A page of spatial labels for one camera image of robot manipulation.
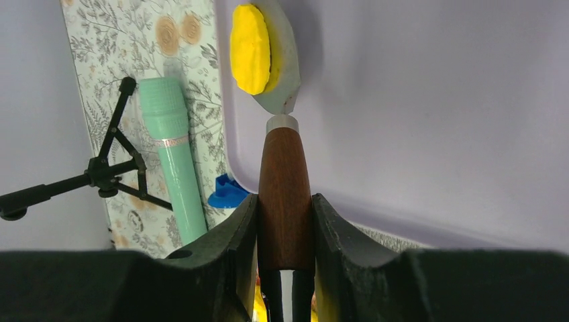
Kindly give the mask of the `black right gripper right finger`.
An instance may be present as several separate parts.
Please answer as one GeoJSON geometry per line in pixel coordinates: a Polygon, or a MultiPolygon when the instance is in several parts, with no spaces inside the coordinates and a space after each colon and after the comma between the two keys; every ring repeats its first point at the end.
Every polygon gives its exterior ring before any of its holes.
{"type": "Polygon", "coordinates": [[[525,250],[394,252],[320,194],[315,220],[320,321],[567,321],[568,256],[525,250]]]}

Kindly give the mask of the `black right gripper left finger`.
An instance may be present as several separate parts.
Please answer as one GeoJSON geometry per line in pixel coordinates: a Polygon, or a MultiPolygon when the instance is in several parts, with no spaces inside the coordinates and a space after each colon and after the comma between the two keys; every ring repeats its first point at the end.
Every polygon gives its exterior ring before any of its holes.
{"type": "Polygon", "coordinates": [[[1,253],[2,321],[250,321],[256,210],[165,259],[137,251],[1,253]]]}

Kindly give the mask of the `metal spatula wooden handle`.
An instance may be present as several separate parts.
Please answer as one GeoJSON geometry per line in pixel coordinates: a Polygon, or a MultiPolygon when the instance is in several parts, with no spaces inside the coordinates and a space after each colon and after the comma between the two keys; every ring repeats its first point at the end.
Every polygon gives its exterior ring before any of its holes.
{"type": "Polygon", "coordinates": [[[270,37],[270,80],[256,102],[266,123],[258,184],[259,270],[315,270],[311,190],[298,121],[301,75],[293,28],[278,1],[255,1],[270,37]]]}

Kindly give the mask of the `round yellow dough wrapper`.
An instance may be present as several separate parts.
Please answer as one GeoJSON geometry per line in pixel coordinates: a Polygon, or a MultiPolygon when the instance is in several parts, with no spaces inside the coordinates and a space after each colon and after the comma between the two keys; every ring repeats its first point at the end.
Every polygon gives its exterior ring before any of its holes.
{"type": "Polygon", "coordinates": [[[270,38],[255,5],[235,8],[229,44],[231,73],[238,88],[250,95],[262,93],[270,78],[270,38]]]}

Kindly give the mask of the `yellow dough piece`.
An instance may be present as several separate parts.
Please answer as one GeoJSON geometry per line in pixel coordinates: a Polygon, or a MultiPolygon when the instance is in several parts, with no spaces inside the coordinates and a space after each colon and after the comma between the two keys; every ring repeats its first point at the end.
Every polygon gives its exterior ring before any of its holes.
{"type": "MultiPolygon", "coordinates": [[[[264,297],[259,284],[255,286],[254,314],[252,320],[255,322],[268,322],[268,314],[264,304],[264,297]]],[[[318,321],[317,298],[314,293],[311,299],[311,322],[318,321]]]]}

